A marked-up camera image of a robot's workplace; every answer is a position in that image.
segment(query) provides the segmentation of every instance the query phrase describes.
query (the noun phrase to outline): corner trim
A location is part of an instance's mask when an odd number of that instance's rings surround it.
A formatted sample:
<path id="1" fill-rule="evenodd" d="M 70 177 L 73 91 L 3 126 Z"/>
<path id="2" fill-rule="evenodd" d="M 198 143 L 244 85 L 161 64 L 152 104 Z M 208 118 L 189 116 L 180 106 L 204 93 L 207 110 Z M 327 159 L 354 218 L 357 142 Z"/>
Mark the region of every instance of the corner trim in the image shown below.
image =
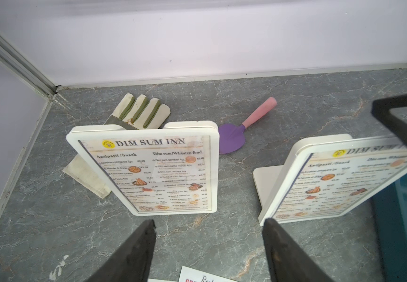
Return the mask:
<path id="1" fill-rule="evenodd" d="M 4 208 L 6 207 L 6 204 L 8 203 L 10 195 L 14 190 L 15 184 L 17 183 L 20 173 L 23 170 L 23 167 L 25 166 L 26 160 L 28 159 L 28 156 L 31 153 L 31 149 L 34 143 L 36 142 L 37 136 L 39 135 L 40 129 L 42 128 L 42 125 L 48 115 L 48 112 L 50 111 L 52 104 L 53 102 L 47 102 L 46 105 L 43 107 L 42 114 L 40 115 L 40 118 L 37 120 L 36 128 L 34 129 L 34 132 L 31 135 L 28 144 L 21 149 L 20 155 L 18 156 L 17 161 L 15 162 L 15 165 L 12 168 L 11 175 L 9 176 L 9 179 L 6 182 L 6 185 L 4 186 L 3 189 L 3 193 L 1 194 L 0 197 L 0 218 L 1 215 L 3 214 Z"/>
<path id="2" fill-rule="evenodd" d="M 0 63 L 19 77 L 28 87 L 47 99 L 52 99 L 56 86 L 0 36 Z"/>
<path id="3" fill-rule="evenodd" d="M 147 85 L 147 84 L 161 84 L 161 83 L 221 80 L 221 79 L 258 78 L 258 77 L 302 75 L 302 74 L 327 74 L 327 73 L 338 73 L 338 72 L 347 72 L 347 71 L 366 71 L 366 70 L 374 71 L 374 70 L 393 70 L 393 69 L 407 69 L 407 63 L 387 64 L 387 65 L 363 65 L 363 66 L 320 68 L 320 69 L 297 69 L 297 70 L 272 71 L 272 72 L 263 72 L 263 73 L 223 74 L 223 75 L 213 75 L 213 76 L 195 76 L 195 77 L 194 76 L 185 76 L 185 77 L 175 77 L 175 78 L 159 78 L 159 79 L 133 80 L 133 81 L 123 81 L 123 82 L 77 84 L 77 85 L 69 85 L 69 86 L 59 86 L 56 91 L 60 92 L 62 90 L 78 89 L 78 88 L 118 87 L 118 86 Z"/>

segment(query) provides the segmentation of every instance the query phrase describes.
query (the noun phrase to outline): green stripe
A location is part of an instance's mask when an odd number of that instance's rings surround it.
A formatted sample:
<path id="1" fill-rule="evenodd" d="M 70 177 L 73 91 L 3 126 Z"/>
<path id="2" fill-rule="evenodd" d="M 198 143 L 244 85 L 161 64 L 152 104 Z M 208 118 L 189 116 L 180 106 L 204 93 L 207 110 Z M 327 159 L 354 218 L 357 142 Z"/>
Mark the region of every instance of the green stripe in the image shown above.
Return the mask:
<path id="1" fill-rule="evenodd" d="M 153 110 L 150 113 L 150 116 L 147 117 L 146 122 L 144 123 L 144 128 L 147 128 L 148 125 L 150 124 L 151 120 L 153 120 L 153 117 L 156 115 L 156 112 L 158 111 L 158 109 L 160 108 L 161 105 L 161 101 L 158 100 L 156 101 L 156 105 L 153 107 Z"/>
<path id="2" fill-rule="evenodd" d="M 139 107 L 139 109 L 136 111 L 136 113 L 134 113 L 134 116 L 131 119 L 132 124 L 139 118 L 139 116 L 142 114 L 142 112 L 146 108 L 147 104 L 148 104 L 148 99 L 145 98 L 144 101 L 142 102 L 141 106 Z"/>
<path id="3" fill-rule="evenodd" d="M 134 97 L 131 97 L 130 103 L 128 103 L 128 106 L 125 108 L 125 110 L 122 111 L 122 113 L 120 114 L 119 119 L 123 120 L 125 118 L 125 116 L 128 115 L 128 112 L 131 110 L 131 108 L 133 108 L 134 105 L 134 101 L 136 99 Z"/>

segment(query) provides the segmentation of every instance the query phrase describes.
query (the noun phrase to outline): marble countertop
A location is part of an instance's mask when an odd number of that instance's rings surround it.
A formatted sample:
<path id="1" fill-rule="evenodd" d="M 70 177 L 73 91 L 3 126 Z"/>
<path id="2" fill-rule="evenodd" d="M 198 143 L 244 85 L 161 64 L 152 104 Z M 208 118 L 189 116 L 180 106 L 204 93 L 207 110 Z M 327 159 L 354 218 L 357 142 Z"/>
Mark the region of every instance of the marble countertop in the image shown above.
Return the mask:
<path id="1" fill-rule="evenodd" d="M 157 240 L 150 278 L 178 280 L 181 266 L 238 281 L 269 280 L 257 167 L 284 163 L 310 136 L 387 133 L 371 101 L 407 93 L 407 70 L 310 74 L 64 90 L 57 95 L 0 219 L 0 281 L 82 281 L 147 218 L 133 216 L 111 193 L 100 199 L 62 169 L 75 156 L 65 135 L 103 124 L 125 93 L 159 98 L 167 121 L 241 123 L 269 96 L 278 106 L 245 133 L 246 144 L 219 159 L 218 211 L 149 217 Z M 401 112 L 407 120 L 407 112 Z M 370 202 L 343 217 L 283 224 L 335 281 L 383 281 Z"/>

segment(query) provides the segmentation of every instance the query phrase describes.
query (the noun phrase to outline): oven mitt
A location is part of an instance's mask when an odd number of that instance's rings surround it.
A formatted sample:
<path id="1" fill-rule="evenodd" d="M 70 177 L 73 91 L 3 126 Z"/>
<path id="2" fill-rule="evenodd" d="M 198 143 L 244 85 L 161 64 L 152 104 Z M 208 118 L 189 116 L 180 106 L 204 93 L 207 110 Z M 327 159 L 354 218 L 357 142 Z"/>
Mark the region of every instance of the oven mitt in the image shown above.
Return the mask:
<path id="1" fill-rule="evenodd" d="M 117 105 L 105 124 L 120 125 L 127 130 L 156 129 L 163 124 L 169 115 L 169 107 L 161 104 L 160 100 L 153 98 L 149 101 L 145 95 L 134 98 L 132 94 L 128 93 Z M 111 189 L 80 155 L 76 155 L 63 169 L 63 172 L 102 199 L 111 193 Z"/>

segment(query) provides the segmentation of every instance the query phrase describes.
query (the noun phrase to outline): pink handle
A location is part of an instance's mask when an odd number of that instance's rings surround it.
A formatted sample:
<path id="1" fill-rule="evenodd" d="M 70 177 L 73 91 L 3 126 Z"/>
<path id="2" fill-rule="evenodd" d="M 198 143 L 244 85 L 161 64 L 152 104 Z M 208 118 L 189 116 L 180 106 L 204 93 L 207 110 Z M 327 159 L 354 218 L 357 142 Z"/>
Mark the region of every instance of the pink handle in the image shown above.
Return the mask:
<path id="1" fill-rule="evenodd" d="M 257 110 L 255 110 L 245 121 L 243 121 L 242 125 L 245 128 L 249 127 L 255 121 L 258 121 L 262 116 L 266 115 L 267 112 L 272 110 L 277 105 L 277 101 L 273 97 L 269 97 L 263 104 L 261 104 Z"/>

